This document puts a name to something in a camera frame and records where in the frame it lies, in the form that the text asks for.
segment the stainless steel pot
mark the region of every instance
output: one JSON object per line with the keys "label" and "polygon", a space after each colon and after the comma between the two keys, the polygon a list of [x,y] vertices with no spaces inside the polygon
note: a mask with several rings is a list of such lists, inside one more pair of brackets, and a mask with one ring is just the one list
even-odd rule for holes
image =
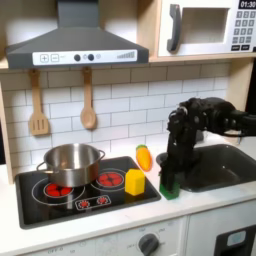
{"label": "stainless steel pot", "polygon": [[[66,144],[49,150],[37,170],[49,174],[50,181],[59,186],[84,186],[98,177],[99,161],[104,156],[104,151],[86,144]],[[44,163],[47,169],[39,170]]]}

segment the digital clock display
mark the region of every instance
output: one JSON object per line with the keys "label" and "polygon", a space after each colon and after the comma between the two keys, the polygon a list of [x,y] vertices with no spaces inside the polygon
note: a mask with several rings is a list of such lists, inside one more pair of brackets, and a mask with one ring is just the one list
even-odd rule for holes
{"label": "digital clock display", "polygon": [[239,9],[256,9],[256,1],[251,0],[240,0]]}

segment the range hood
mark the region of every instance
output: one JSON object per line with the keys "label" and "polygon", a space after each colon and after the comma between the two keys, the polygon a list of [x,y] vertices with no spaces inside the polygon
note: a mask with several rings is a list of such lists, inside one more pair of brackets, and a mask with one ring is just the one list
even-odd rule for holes
{"label": "range hood", "polygon": [[56,30],[6,48],[10,69],[148,62],[148,49],[99,28],[98,0],[57,5]]}

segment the sink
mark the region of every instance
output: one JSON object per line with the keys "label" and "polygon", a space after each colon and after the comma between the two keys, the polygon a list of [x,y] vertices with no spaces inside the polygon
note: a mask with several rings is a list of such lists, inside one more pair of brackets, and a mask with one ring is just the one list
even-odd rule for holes
{"label": "sink", "polygon": [[[217,188],[256,181],[256,161],[236,147],[220,144],[195,150],[200,159],[191,171],[176,174],[181,188],[190,192],[203,192]],[[161,164],[167,153],[157,157]]]}

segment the stove knob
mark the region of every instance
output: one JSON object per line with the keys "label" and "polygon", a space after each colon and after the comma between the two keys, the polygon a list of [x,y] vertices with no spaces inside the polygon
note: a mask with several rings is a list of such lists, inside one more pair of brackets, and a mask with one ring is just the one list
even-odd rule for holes
{"label": "stove knob", "polygon": [[81,60],[81,57],[80,57],[80,55],[76,54],[76,55],[74,56],[74,59],[75,59],[75,61],[80,61],[80,60]]}
{"label": "stove knob", "polygon": [[89,59],[90,61],[93,61],[93,60],[94,60],[94,55],[93,55],[93,54],[89,54],[89,55],[88,55],[88,59]]}
{"label": "stove knob", "polygon": [[154,234],[147,234],[139,241],[139,248],[144,256],[150,256],[159,246],[159,240]]}
{"label": "stove knob", "polygon": [[105,204],[107,203],[107,198],[106,197],[100,197],[98,199],[98,204]]}
{"label": "stove knob", "polygon": [[81,206],[82,208],[87,208],[87,207],[89,206],[89,202],[83,201],[83,202],[80,203],[80,206]]}

